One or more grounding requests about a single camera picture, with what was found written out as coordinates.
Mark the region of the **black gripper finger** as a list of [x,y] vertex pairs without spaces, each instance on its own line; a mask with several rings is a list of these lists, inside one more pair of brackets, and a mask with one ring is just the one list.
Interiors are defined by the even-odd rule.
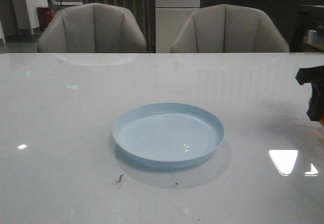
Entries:
[[310,83],[312,88],[307,115],[311,121],[323,119],[323,66],[300,68],[296,74],[299,85]]

